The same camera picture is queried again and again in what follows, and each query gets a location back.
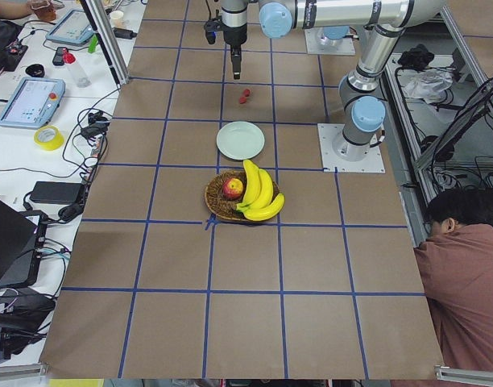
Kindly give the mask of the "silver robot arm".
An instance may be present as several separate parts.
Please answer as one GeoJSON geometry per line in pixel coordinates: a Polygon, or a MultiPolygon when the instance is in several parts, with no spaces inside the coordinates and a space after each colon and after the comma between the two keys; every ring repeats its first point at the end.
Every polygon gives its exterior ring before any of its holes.
{"type": "Polygon", "coordinates": [[[359,161],[366,157],[371,140],[386,117],[386,107],[375,96],[378,80],[397,41],[402,27],[377,24],[373,27],[355,69],[339,85],[345,124],[333,140],[334,151],[344,160],[359,161]]]}
{"type": "MultiPolygon", "coordinates": [[[[249,1],[222,1],[221,9],[204,25],[210,44],[221,32],[230,46],[233,75],[241,75],[242,45],[247,41],[249,1]]],[[[356,90],[370,92],[377,87],[399,37],[407,27],[427,22],[441,11],[445,1],[437,0],[345,0],[345,1],[257,1],[263,34],[270,39],[286,36],[292,29],[315,27],[372,26],[356,69],[347,81],[356,90]]]]}

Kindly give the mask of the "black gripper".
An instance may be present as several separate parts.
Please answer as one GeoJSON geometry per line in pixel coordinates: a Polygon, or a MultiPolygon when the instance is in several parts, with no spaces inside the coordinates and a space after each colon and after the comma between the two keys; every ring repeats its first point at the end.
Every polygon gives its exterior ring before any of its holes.
{"type": "Polygon", "coordinates": [[[240,27],[223,27],[223,36],[226,44],[230,46],[231,64],[234,79],[241,78],[242,72],[242,45],[247,41],[247,24],[240,27]]]}

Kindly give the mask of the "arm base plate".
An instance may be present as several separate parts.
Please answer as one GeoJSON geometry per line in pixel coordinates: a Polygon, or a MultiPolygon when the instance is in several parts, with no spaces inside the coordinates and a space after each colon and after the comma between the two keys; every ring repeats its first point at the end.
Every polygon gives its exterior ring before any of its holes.
{"type": "Polygon", "coordinates": [[[348,26],[315,27],[305,32],[308,54],[353,56],[355,48],[348,26]]]}
{"type": "Polygon", "coordinates": [[[382,154],[374,133],[369,144],[356,146],[343,137],[343,124],[317,125],[322,168],[331,173],[385,173],[382,154]]]}

